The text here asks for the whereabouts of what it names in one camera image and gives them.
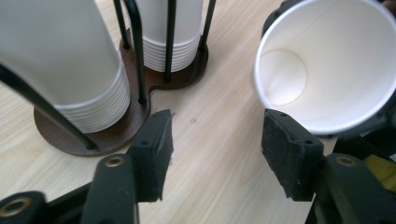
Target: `cup rim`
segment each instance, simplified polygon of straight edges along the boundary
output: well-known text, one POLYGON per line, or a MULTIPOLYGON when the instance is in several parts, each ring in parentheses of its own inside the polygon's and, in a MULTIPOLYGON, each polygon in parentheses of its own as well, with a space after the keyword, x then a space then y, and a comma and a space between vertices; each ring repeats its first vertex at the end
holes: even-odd
MULTIPOLYGON (((262 87, 261 83, 261 74, 260 74, 260 60, 262 57, 262 51, 263 51, 263 46, 268 40, 268 36, 273 32, 273 30, 284 20, 284 18, 288 17, 290 14, 294 13, 297 8, 301 7, 306 7, 310 4, 313 4, 315 2, 319 2, 320 0, 305 0, 303 2, 300 2, 287 11, 285 11, 282 15, 277 18, 274 23, 268 28, 266 33, 263 35, 262 40, 259 45, 259 49, 256 53, 255 57, 255 63, 254 63, 254 72, 253 72, 253 86, 257 94, 259 95, 260 101, 264 105, 265 108, 269 109, 276 109, 276 106, 273 105, 268 98, 266 97, 264 87, 262 87)), ((369 1, 369 0, 351 0, 351 1, 356 1, 360 2, 366 5, 369 5, 369 7, 372 7, 377 13, 382 14, 382 16, 386 19, 386 21, 389 22, 389 26, 393 28, 393 33, 394 36, 396 37, 396 23, 394 22, 394 17, 393 15, 390 14, 389 11, 387 11, 385 8, 381 7, 379 3, 375 1, 369 1)), ((346 124, 341 124, 337 125, 336 127, 311 127, 307 125, 303 125, 309 132, 315 135, 331 135, 331 134, 336 134, 336 133, 342 133, 348 130, 351 130, 361 124, 363 124, 365 121, 370 119, 372 116, 374 116, 390 99, 392 94, 396 90, 396 71, 395 71, 395 77, 393 79, 391 87, 389 87, 389 90, 386 92, 386 94, 381 98, 381 100, 373 106, 373 108, 370 111, 367 111, 364 114, 358 115, 354 120, 350 121, 349 123, 346 124)))

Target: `white paper cup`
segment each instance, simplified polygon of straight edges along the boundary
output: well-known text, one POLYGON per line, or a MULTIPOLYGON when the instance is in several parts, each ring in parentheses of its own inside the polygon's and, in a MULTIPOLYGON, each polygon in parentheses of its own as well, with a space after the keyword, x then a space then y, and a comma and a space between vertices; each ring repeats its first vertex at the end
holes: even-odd
POLYGON ((123 62, 93 1, 2 1, 0 62, 84 133, 130 101, 123 62))
MULTIPOLYGON (((168 1, 136 0, 143 26, 143 36, 166 43, 168 1)), ((200 30, 203 0, 177 0, 175 44, 194 39, 200 30)))
POLYGON ((262 38, 254 85, 263 105, 309 132, 350 130, 396 88, 396 25, 376 1, 306 0, 262 38))
MULTIPOLYGON (((145 66, 164 72, 168 1, 136 0, 136 4, 142 20, 145 66)), ((177 0, 171 72, 187 67, 196 55, 202 29, 202 9, 203 0, 177 0)))

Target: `table surface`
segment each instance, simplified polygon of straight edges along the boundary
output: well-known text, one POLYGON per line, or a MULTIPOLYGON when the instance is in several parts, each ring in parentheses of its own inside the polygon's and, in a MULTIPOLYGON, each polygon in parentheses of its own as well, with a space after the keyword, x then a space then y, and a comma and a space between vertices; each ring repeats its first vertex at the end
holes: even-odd
MULTIPOLYGON (((261 153, 264 107, 251 85, 262 25, 280 2, 218 0, 204 78, 151 94, 151 113, 175 113, 175 151, 163 200, 139 204, 141 223, 304 223, 311 203, 286 199, 261 153)), ((96 3, 118 45, 112 1, 96 3)), ((35 126, 32 105, 2 84, 0 118, 0 199, 39 190, 51 201, 92 181, 101 157, 50 146, 35 126)), ((331 151, 334 140, 324 143, 331 151)))

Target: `metal screw head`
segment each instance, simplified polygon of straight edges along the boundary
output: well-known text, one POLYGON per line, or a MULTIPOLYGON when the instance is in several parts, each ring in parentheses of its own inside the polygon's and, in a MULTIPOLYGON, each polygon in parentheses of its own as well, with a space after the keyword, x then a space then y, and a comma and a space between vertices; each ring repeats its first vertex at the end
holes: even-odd
POLYGON ((22 212, 32 203, 31 198, 21 197, 14 199, 0 208, 0 217, 12 217, 22 212))

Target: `paper cup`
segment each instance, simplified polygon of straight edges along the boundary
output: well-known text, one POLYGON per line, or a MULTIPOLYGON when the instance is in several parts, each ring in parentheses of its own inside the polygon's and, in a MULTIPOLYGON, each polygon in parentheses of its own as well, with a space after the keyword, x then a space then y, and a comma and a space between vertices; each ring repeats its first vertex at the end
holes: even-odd
POLYGON ((84 133, 119 120, 129 101, 123 62, 93 1, 5 0, 0 62, 84 133))
POLYGON ((263 105, 317 135, 374 116, 396 88, 396 25, 376 1, 306 0, 262 38, 254 85, 263 105))

